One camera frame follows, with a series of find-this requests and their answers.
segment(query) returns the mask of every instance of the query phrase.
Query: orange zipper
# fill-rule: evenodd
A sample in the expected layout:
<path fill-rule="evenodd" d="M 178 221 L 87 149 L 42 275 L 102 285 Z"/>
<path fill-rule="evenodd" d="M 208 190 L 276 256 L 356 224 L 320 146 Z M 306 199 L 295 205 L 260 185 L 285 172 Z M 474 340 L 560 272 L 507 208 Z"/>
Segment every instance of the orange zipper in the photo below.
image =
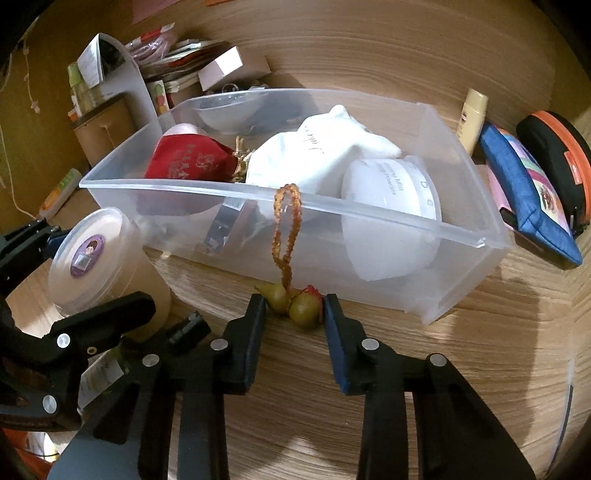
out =
<path fill-rule="evenodd" d="M 568 149 L 564 152 L 564 158 L 570 166 L 575 183 L 580 184 L 582 180 L 583 191 L 585 193 L 583 223 L 589 223 L 591 219 L 591 165 L 589 164 L 587 155 L 585 155 L 583 148 L 581 148 L 569 130 L 557 118 L 552 116 L 552 114 L 540 110 L 532 115 L 548 125 Z"/>

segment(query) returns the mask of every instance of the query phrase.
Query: white drawstring bag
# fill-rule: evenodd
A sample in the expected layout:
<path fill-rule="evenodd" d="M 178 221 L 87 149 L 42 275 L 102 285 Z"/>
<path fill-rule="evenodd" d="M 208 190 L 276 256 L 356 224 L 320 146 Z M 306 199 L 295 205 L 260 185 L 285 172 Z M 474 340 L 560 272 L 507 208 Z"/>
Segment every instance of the white drawstring bag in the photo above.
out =
<path fill-rule="evenodd" d="M 278 189 L 295 183 L 303 193 L 340 197 L 345 171 L 354 160 L 399 158 L 390 140 L 369 132 L 343 105 L 308 117 L 296 132 L 271 137 L 251 156 L 246 183 Z M 273 218 L 271 206 L 261 213 Z"/>

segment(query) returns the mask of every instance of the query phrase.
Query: green bottle cap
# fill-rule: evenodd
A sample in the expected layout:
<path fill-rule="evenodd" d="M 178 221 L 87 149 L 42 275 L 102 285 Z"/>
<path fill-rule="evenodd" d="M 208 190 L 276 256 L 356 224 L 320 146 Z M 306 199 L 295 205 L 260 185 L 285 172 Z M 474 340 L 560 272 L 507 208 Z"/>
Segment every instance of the green bottle cap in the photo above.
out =
<path fill-rule="evenodd" d="M 70 78 L 70 86 L 78 85 L 82 82 L 82 75 L 80 75 L 80 69 L 76 62 L 68 65 L 68 77 Z"/>

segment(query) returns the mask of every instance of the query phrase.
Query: plastic storage box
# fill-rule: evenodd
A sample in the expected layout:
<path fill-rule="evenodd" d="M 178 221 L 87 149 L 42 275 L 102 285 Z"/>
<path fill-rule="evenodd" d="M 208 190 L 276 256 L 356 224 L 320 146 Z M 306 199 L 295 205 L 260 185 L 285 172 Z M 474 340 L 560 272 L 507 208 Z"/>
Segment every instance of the plastic storage box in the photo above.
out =
<path fill-rule="evenodd" d="M 195 124 L 228 146 L 234 146 L 240 135 L 247 147 L 256 148 L 274 134 L 294 131 L 308 116 L 326 113 L 338 104 L 369 130 L 396 143 L 403 155 L 415 155 L 437 190 L 441 221 L 302 194 L 303 224 L 291 262 L 293 286 L 313 284 L 322 293 L 415 313 L 430 323 L 478 285 L 512 242 L 472 160 L 429 105 L 359 92 L 305 89 L 190 99 L 117 147 L 80 186 L 89 189 L 101 207 L 117 207 L 135 220 L 149 247 L 280 281 L 271 256 L 274 224 L 260 214 L 272 208 L 274 189 L 144 180 L 143 175 L 156 143 L 174 124 Z M 368 227 L 363 230 L 371 237 L 356 235 L 353 247 L 374 260 L 376 244 L 384 261 L 404 258 L 401 245 L 407 238 L 427 239 L 435 249 L 434 259 L 403 277 L 362 280 L 349 258 L 351 239 L 343 237 L 342 218 L 361 220 L 360 225 Z"/>

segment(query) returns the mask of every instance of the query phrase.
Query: round label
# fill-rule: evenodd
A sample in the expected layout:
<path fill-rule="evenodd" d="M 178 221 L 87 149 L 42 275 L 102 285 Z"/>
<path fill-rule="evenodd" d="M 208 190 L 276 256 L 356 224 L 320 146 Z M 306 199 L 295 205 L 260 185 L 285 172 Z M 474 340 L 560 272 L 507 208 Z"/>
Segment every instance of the round label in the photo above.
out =
<path fill-rule="evenodd" d="M 105 246 L 105 237 L 93 235 L 82 242 L 70 265 L 70 275 L 80 278 L 86 275 L 100 258 Z"/>

